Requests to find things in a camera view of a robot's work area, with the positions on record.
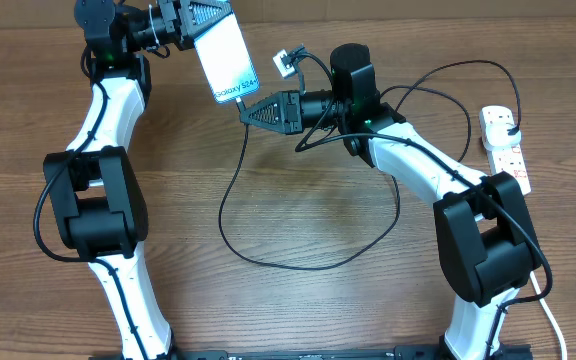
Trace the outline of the Samsung Galaxy smartphone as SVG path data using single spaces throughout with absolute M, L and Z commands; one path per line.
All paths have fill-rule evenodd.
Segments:
M 260 88 L 234 12 L 199 36 L 195 49 L 217 103 L 236 100 Z

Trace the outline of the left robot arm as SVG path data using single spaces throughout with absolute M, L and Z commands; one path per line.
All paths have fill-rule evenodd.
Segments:
M 120 359 L 178 359 L 145 262 L 149 222 L 128 157 L 152 91 L 148 54 L 184 51 L 233 12 L 227 1 L 165 0 L 139 9 L 77 0 L 86 46 L 80 67 L 92 102 L 75 139 L 43 162 L 46 185 L 33 215 L 37 245 L 64 263 L 85 263 L 102 285 L 119 328 Z

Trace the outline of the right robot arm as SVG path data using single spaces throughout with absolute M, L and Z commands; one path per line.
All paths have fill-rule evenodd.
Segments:
M 370 167 L 405 184 L 433 210 L 439 262 L 455 292 L 451 323 L 439 342 L 402 345 L 398 359 L 528 359 L 526 345 L 500 341 L 510 307 L 537 270 L 548 270 L 518 181 L 469 168 L 425 141 L 383 101 L 367 46 L 344 44 L 324 65 L 330 88 L 275 93 L 240 107 L 240 119 L 285 135 L 299 135 L 298 150 L 316 146 L 313 133 L 334 139 Z

